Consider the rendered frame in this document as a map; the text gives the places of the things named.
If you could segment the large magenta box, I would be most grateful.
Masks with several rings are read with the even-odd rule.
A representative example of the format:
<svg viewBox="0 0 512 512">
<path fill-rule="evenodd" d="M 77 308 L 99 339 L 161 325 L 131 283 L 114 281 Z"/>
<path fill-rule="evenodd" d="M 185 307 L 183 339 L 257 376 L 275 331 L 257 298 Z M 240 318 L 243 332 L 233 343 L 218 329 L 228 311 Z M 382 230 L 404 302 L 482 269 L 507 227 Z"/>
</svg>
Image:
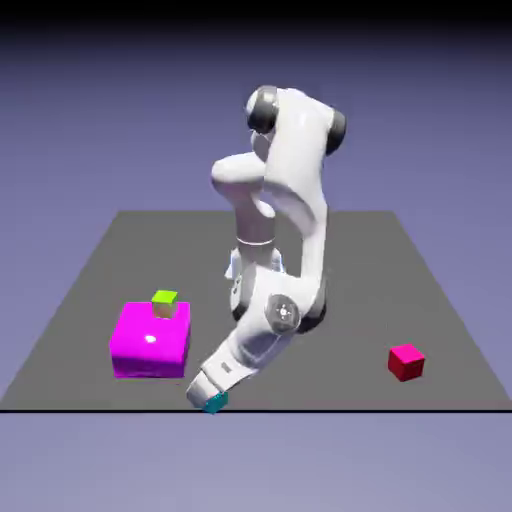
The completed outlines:
<svg viewBox="0 0 512 512">
<path fill-rule="evenodd" d="M 155 316 L 151 302 L 126 303 L 109 342 L 114 376 L 183 378 L 190 331 L 188 302 L 178 302 L 171 318 Z"/>
</svg>

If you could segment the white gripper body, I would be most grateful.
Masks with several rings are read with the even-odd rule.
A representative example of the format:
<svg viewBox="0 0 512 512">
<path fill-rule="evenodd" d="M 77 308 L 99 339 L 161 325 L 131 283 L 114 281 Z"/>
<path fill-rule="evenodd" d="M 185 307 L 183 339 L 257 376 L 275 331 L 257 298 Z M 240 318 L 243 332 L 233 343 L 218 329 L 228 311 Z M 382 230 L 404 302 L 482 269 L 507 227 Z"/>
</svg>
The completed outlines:
<svg viewBox="0 0 512 512">
<path fill-rule="evenodd" d="M 207 402 L 220 393 L 221 391 L 211 382 L 204 371 L 200 370 L 188 386 L 186 397 L 193 407 L 204 409 Z"/>
</svg>

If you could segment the small green cube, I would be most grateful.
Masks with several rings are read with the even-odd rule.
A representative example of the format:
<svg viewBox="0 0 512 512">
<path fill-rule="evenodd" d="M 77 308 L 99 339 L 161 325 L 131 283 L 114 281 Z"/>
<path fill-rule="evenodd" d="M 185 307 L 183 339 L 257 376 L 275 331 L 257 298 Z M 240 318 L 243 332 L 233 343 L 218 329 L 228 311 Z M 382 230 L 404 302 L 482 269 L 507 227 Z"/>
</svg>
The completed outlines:
<svg viewBox="0 0 512 512">
<path fill-rule="evenodd" d="M 157 290 L 152 299 L 152 312 L 155 317 L 171 318 L 176 310 L 178 293 L 173 290 Z"/>
</svg>

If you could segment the small red cube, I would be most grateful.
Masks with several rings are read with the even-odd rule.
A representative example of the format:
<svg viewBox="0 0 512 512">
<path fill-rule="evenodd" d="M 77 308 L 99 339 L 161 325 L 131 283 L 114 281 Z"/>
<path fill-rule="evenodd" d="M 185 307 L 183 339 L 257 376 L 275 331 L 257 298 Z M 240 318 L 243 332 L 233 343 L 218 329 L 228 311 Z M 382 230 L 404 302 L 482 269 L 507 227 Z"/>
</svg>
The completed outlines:
<svg viewBox="0 0 512 512">
<path fill-rule="evenodd" d="M 414 345 L 394 346 L 388 355 L 388 370 L 401 382 L 422 376 L 425 356 Z"/>
</svg>

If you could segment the small teal cube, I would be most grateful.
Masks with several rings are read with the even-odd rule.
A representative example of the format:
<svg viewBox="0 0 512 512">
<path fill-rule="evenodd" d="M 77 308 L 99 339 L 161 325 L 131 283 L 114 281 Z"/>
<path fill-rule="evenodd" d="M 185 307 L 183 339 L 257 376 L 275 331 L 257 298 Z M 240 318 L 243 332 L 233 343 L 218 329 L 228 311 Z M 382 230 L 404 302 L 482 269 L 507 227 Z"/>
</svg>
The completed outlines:
<svg viewBox="0 0 512 512">
<path fill-rule="evenodd" d="M 219 392 L 205 402 L 202 411 L 208 414 L 216 414 L 228 404 L 228 399 L 227 392 Z"/>
</svg>

